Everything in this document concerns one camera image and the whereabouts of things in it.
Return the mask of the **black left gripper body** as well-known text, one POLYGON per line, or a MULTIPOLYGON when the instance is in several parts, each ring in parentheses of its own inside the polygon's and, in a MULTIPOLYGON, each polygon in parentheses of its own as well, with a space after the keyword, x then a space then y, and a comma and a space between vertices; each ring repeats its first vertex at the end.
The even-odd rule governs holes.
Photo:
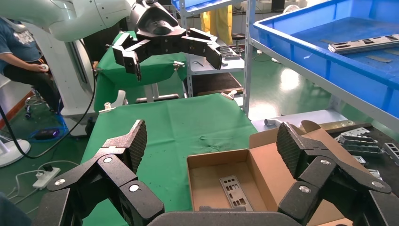
POLYGON ((182 37, 187 31, 161 4, 154 0, 137 0, 130 16, 138 41, 148 40, 144 49, 149 54, 183 52, 182 37))

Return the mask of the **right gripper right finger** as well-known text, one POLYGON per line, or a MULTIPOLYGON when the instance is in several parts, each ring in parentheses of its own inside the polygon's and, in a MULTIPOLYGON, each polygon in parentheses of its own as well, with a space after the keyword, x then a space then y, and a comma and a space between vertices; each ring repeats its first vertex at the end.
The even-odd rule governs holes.
POLYGON ((276 146, 295 179, 278 212, 304 226, 325 200, 355 226, 398 225, 399 199, 386 182, 341 161, 286 122, 279 126, 276 146))

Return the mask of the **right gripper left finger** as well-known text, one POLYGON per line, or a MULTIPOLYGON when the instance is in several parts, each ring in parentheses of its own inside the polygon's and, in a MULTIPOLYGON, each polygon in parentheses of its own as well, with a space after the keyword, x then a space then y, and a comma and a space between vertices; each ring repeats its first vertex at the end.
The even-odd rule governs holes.
POLYGON ((34 226, 80 226, 97 204, 109 200, 130 226, 145 226, 165 212, 162 201, 138 179, 147 144, 144 120, 107 139, 94 157, 52 179, 34 226))

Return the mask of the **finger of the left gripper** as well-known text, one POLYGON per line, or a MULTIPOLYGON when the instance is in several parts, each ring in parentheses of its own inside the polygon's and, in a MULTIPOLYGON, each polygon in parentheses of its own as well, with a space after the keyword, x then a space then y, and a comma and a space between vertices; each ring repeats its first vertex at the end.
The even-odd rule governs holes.
POLYGON ((115 62, 124 66, 127 73, 135 74, 138 82, 142 80, 140 63, 151 56, 150 43, 148 39, 138 40, 123 32, 112 45, 115 62))
POLYGON ((220 45, 216 42, 217 37, 196 28, 187 30, 182 37, 182 52, 196 56, 205 57, 215 69, 222 67, 222 54, 220 45))

